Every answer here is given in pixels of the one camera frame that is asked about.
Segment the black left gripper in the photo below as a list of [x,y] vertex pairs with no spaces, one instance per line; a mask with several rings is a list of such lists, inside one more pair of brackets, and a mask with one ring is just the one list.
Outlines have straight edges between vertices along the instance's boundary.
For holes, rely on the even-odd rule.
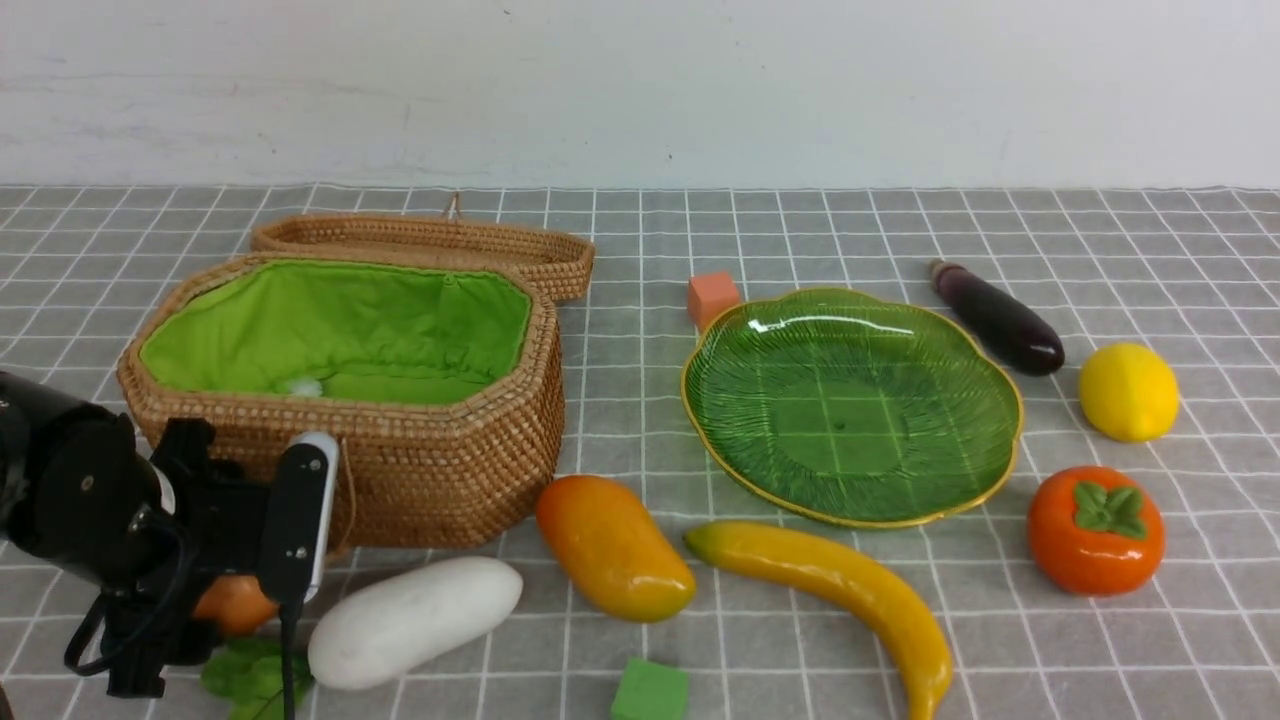
[[228,639],[202,597],[223,577],[250,575],[268,491],[233,461],[211,457],[215,428],[204,419],[166,423],[150,466],[166,479],[175,509],[156,500],[125,502],[125,564],[102,591],[108,694],[163,697],[163,670],[205,664]]

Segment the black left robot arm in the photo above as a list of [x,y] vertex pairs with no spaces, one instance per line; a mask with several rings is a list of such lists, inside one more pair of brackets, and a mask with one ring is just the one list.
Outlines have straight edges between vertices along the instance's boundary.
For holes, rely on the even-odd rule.
[[99,589],[63,655],[120,700],[206,662],[224,633],[195,610],[219,577],[252,575],[270,489],[215,460],[214,427],[173,418],[155,450],[124,413],[4,373],[3,534]]

